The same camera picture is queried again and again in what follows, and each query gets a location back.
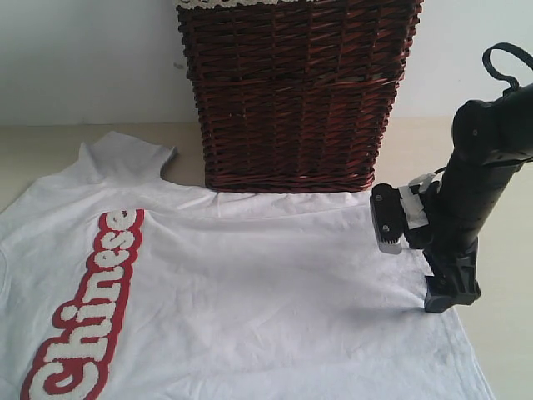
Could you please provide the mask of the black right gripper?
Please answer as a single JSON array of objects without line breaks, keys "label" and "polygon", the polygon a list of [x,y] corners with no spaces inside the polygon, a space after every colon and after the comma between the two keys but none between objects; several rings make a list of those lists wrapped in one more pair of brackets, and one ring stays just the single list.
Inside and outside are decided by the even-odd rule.
[{"label": "black right gripper", "polygon": [[481,296],[476,280],[478,235],[501,194],[519,171],[519,161],[476,165],[452,154],[441,180],[420,196],[428,223],[406,230],[411,248],[422,249],[435,276],[425,276],[426,313],[470,306]]}]

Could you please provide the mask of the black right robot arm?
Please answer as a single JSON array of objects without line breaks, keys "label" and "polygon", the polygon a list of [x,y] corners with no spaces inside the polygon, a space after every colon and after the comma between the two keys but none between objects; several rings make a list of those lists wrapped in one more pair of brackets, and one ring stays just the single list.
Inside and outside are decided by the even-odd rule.
[{"label": "black right robot arm", "polygon": [[423,255],[424,309],[443,313],[481,295],[478,236],[512,177],[532,159],[532,87],[507,89],[492,102],[470,100],[451,125],[453,152],[441,180],[421,194],[431,235]]}]

